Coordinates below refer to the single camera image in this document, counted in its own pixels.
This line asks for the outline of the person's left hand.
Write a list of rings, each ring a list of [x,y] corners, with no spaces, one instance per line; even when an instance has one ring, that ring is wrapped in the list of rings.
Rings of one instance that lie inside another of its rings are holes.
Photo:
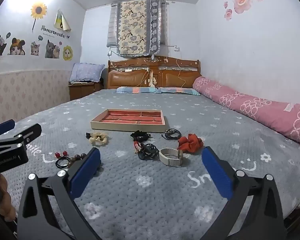
[[[12,205],[10,194],[7,192],[7,180],[0,174],[0,191],[2,200],[0,202],[0,214],[7,222],[15,220],[15,208]]]

